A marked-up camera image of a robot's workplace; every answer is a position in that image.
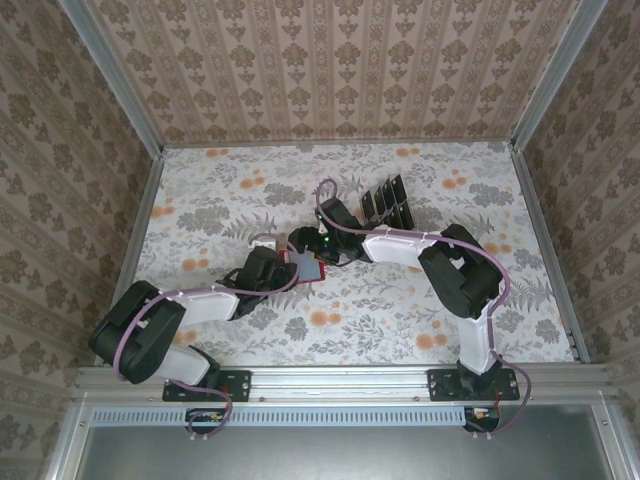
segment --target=patterned wallpaper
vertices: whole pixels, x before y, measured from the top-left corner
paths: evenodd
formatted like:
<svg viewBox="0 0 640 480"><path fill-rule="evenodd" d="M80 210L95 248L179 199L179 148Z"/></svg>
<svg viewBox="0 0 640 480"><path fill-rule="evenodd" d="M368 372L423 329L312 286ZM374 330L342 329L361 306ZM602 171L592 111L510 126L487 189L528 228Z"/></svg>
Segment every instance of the patterned wallpaper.
<svg viewBox="0 0 640 480"><path fill-rule="evenodd" d="M611 0L525 157L596 361L640 444L640 2Z"/></svg>
<svg viewBox="0 0 640 480"><path fill-rule="evenodd" d="M149 166L57 2L0 2L0 478L55 444Z"/></svg>
<svg viewBox="0 0 640 480"><path fill-rule="evenodd" d="M164 142L509 137L579 0L88 0Z"/></svg>

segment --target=orange flower pattern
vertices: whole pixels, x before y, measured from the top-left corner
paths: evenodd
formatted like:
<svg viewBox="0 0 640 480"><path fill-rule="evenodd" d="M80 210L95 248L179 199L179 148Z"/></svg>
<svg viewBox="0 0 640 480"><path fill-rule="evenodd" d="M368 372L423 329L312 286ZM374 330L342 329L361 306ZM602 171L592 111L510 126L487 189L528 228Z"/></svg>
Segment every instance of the orange flower pattern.
<svg viewBox="0 0 640 480"><path fill-rule="evenodd" d="M420 230L462 224L511 272L513 293L494 317L498 350L515 361L570 361L505 143L169 150L155 201L161 214L152 215L137 278L163 290L211 284L242 266L251 236L315 225L319 179L334 178L356 212L365 189L399 170ZM195 338L228 365L456 360L456 317L420 269L354 263L328 267L327 277L274 295L246 318L193 325L178 338Z"/></svg>

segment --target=wire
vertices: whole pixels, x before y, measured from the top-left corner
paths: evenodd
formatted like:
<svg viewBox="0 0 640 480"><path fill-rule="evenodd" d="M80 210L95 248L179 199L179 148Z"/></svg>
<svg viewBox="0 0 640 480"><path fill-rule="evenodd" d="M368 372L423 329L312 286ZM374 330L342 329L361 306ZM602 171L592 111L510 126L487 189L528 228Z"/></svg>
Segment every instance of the wire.
<svg viewBox="0 0 640 480"><path fill-rule="evenodd" d="M206 412L204 410L200 411L200 412L194 412L191 415L191 417L189 417L189 423L187 424L187 430L191 434L191 438L192 439L194 439L194 438L204 438L206 440L208 437L212 437L216 433L219 433L220 430L222 430L222 428L225 426L225 424L229 421L229 418L231 417L231 414L233 413L233 402L231 401L231 397L229 395L227 395L224 392L221 392L220 390L216 390L215 388L194 387L193 385L187 385L186 383L179 382L177 380L171 380L171 383L173 383L174 385L176 385L176 386L178 386L180 388L183 388L185 390L190 390L192 392L208 393L208 394L216 395L216 396L222 398L227 404L227 408L226 408L225 414L222 417L222 419L220 420L220 423L213 430L211 430L209 433L202 434L202 435L194 432L194 430L193 430L193 421L196 418L202 417L204 415L207 415L210 412Z"/></svg>
<svg viewBox="0 0 640 480"><path fill-rule="evenodd" d="M434 240L436 242L449 243L451 245L456 245L458 247L463 247L463 248L466 248L467 250L471 250L472 252L475 252L478 255L483 256L484 258L489 260L493 265L495 265L498 271L502 274L502 278L504 278L504 290L502 291L502 294L500 295L500 297L498 297L498 299L489 306L489 310L487 311L487 332L489 336L489 348L490 349L494 348L493 321L491 317L495 309L504 303L507 296L509 295L509 292L511 291L511 278L509 277L509 272L507 272L507 269L504 268L504 266L498 261L496 257L494 257L493 255L491 255L486 250L480 247L476 247L475 245L472 245L470 243L463 242L462 240L443 237L442 235L435 235L431 233L422 233L422 232L411 232L407 230L394 230L390 228L385 230L356 230L355 228L343 227L339 223L331 220L325 214L322 208L322 202L320 201L320 191L322 190L322 187L324 187L327 184L331 184L333 186L333 192L331 194L332 198L336 197L336 192L338 191L338 184L335 182L335 180L333 180L332 178L326 178L322 180L318 185L318 188L316 189L316 208L318 209L318 212L320 213L320 215L322 215L322 220L326 221L329 225L331 225L333 228L337 230L342 230L343 232L347 232L347 233L354 233L356 235L375 235L379 237L386 236L389 234L389 232L393 232L393 235L399 236L399 237L416 238L421 240Z"/></svg>
<svg viewBox="0 0 640 480"><path fill-rule="evenodd" d="M505 367L512 368L513 370L518 372L520 375L522 375L524 377L525 381L527 382L527 390L525 391L524 397L522 398L522 403L518 407L518 410L516 411L515 415L513 417L511 417L511 419L507 422L507 424L505 426L500 427L497 430L494 430L493 432L488 432L484 428L482 428L480 425L477 425L476 423L467 421L467 423L469 425L471 425L472 427L478 429L479 431L481 431L483 433L486 433L487 435L492 435L493 436L493 435L498 435L499 433L502 433L502 432L508 430L509 428L511 428L513 426L513 424L518 420L520 415L522 415L522 412L524 411L524 407L527 406L527 403L529 403L529 400L531 399L531 388L532 388L533 385L531 383L531 377L521 367L519 367L519 366L517 366L517 365L515 365L515 364L513 364L511 362L507 362L504 358L502 358L500 355L498 355L498 353L495 350L491 350L491 354L496 358L497 361L499 361Z"/></svg>
<svg viewBox="0 0 640 480"><path fill-rule="evenodd" d="M489 435L489 433L491 433L491 435L497 435L497 434L499 434L501 432L506 431L520 417L520 415L522 414L522 411L524 410L524 407L527 406L527 403L529 402L529 399L531 398L531 386L532 386L531 385L531 377L529 377L527 372L525 372L522 368L518 367L517 365L514 365L514 364L504 360L500 355L498 355L498 353L495 350L495 339L493 337L493 321L492 321L491 317L493 315L493 312L496 310L496 308L498 308L500 305L504 304L504 301L509 296L509 292L511 291L511 278L509 277L509 272L507 272L507 269L498 261L498 259L496 257L491 255L486 250L484 250L484 249L482 249L480 247L476 247L475 245L472 245L470 243L463 242L461 240L456 240L456 239L453 239L453 238L443 237L442 235L434 235L434 234L422 233L422 232L411 232L411 231L407 231L407 230L392 230L392 229L385 229L385 230L356 230L355 228L343 227L339 223L334 222L332 219L330 219L325 214L325 212L324 212L324 210L322 208L322 202L320 201L320 191L322 190L322 187L324 187L327 184L330 184L330 185L333 186L333 192L331 192L331 197L332 198L336 197L336 194L338 192L338 184L336 183L336 181L333 180L332 178L326 178L326 179L322 180L320 182L320 184L318 185L318 188L316 189L316 192L315 192L316 193L316 208L318 209L318 212L320 213L320 215L322 215L322 220L326 221L333 228L335 228L337 230L341 230L343 232L353 233L353 234L356 234L356 235L374 235L374 236L386 236L386 235L389 234L389 232L393 231L393 235L396 235L396 236L399 236L399 237L416 238L416 239L422 239L422 240L434 240L436 242L449 243L451 245L456 245L458 247L466 248L467 250L471 250L472 252L475 252L475 253L477 253L479 255L482 255L484 258L489 260L493 265L495 265L495 267L498 269L498 271L502 274L502 278L504 279L504 290L502 291L502 294L498 297L498 299L495 302L493 302L493 304L491 304L489 306L489 309L487 310L487 336L489 337L489 349L490 349L491 354L495 357L495 359L498 362L500 362L502 365L506 366L507 368L512 368L513 370L519 372L524 377L524 379L527 382L527 390L526 390L526 392L524 394L524 398L522 399L522 403L520 404L520 407L518 408L518 411L511 418L511 420L509 420L509 422L507 422L507 424L504 427L498 428L497 430L494 430L493 432L487 432L485 429L483 429L479 425L476 425L476 424L474 424L472 422L467 422L467 423L469 423L469 425L477 428L481 432L487 433L487 435Z"/></svg>
<svg viewBox="0 0 640 480"><path fill-rule="evenodd" d="M259 233L258 235L253 236L249 240L249 243L252 243L256 239L262 238L262 237L269 237L275 240L279 240L279 238L276 235L273 235L271 233ZM287 243L289 250L295 252L297 257L296 257L296 272L293 275L293 278L291 279L291 281L287 283L284 287L276 288L275 290L271 290L267 292L258 292L258 291L252 291L252 290L240 290L237 288L227 288L227 287L221 287L219 285L212 285L209 287L189 288L186 290L172 290L170 292L160 293L157 296L153 297L151 300L149 300L138 311L135 317L133 317L133 320L131 321L131 323L129 323L129 325L127 326L127 329L124 331L122 338L120 339L120 343L118 343L118 347L116 348L116 353L113 356L113 363L112 363L113 371L116 374L116 377L118 377L120 380L125 380L124 377L120 374L120 360L122 359L122 352L124 351L124 347L127 344L129 337L131 337L133 330L136 328L138 323L142 321L142 319L147 314L147 312L149 312L149 310L151 310L156 304L158 304L165 298L189 297L191 295L201 295L203 293L211 293L211 292L224 292L224 293L230 293L230 294L255 295L259 297L264 297L267 295L273 295L274 293L284 292L285 290L288 290L289 288L294 286L298 281L298 277L300 276L300 256L298 254L298 251L296 250L296 248L293 246L291 242L289 242L288 240L285 240L285 242Z"/></svg>

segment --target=robotic arm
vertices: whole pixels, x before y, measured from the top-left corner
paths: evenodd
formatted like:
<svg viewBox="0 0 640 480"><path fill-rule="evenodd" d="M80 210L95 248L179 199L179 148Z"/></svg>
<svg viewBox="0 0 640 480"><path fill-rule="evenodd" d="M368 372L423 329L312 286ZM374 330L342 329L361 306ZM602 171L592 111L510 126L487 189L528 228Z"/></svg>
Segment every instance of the robotic arm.
<svg viewBox="0 0 640 480"><path fill-rule="evenodd" d="M408 224L412 228L401 179L396 177L385 186L387 184L389 189L391 184L401 188L394 198L404 195L404 203L400 207L393 204L385 208L389 191L376 192L376 202L383 202L385 212L380 220L393 227ZM472 235L456 224L439 235L399 228L373 231L381 225L380 221L369 220L362 226L335 196L319 205L316 217L317 227L303 227L291 233L290 248L298 253L310 250L329 265L341 266L339 261L344 255L348 262L398 263L422 269L445 308L460 318L459 383L472 395L487 391L501 366L492 352L488 310L490 302L499 294L503 275L482 255L484 251ZM136 282L93 332L89 346L106 362L118 363L120 374L131 383L159 376L186 385L214 388L220 366L193 346L171 345L178 327L241 318L273 291L282 290L289 283L293 288L295 272L296 265L282 261L275 249L257 246L245 265L230 272L220 285L195 289L188 295L177 292L170 298L157 299L168 294L161 294L147 282ZM253 292L253 295L230 291ZM256 295L256 292L265 292L265 295ZM154 298L157 303L141 317L141 309ZM118 349L122 349L119 361L116 360Z"/></svg>
<svg viewBox="0 0 640 480"><path fill-rule="evenodd" d="M388 228L383 234L358 235L338 230L331 223L353 230L369 232L379 224L362 227L344 204L330 198L316 210L320 225L295 230L289 241L300 253L308 249L329 264L338 263L341 255L350 261L397 263L422 269L436 295L454 315L460 317L460 363L472 374L481 376L495 364L491 354L491 331L487 319L489 302L499 293L502 274L485 257L452 243L408 237L406 232ZM460 241L481 248L461 225L453 224L439 234L453 242ZM452 262L460 262L457 267Z"/></svg>
<svg viewBox="0 0 640 480"><path fill-rule="evenodd" d="M160 300L127 339L120 357L120 374L133 384L157 376L187 385L215 387L220 365L193 346L171 345L178 327L241 318L266 300L267 295L233 294L229 289L268 294L285 287L295 272L294 263L285 263L274 249L258 245L249 253L244 266L227 274L221 285ZM138 312L160 294L146 281L135 282L91 334L91 350L113 365L125 331Z"/></svg>

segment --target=black mounting plate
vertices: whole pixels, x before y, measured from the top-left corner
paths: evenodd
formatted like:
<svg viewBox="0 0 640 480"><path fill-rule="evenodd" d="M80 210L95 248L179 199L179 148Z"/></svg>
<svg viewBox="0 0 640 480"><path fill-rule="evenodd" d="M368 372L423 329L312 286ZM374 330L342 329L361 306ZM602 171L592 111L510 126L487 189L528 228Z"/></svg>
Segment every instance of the black mounting plate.
<svg viewBox="0 0 640 480"><path fill-rule="evenodd" d="M251 370L221 370L215 388L229 395L234 402L248 402L251 393ZM192 392L173 383L165 383L162 401L189 403L220 401L220 399L211 394Z"/></svg>
<svg viewBox="0 0 640 480"><path fill-rule="evenodd" d="M486 400L493 402L496 399L496 389L500 395L500 401L520 399L516 374L510 368L498 370L493 384L475 395L471 395L462 388L460 372L456 368L428 370L427 379L429 400L432 402L451 402L456 400Z"/></svg>

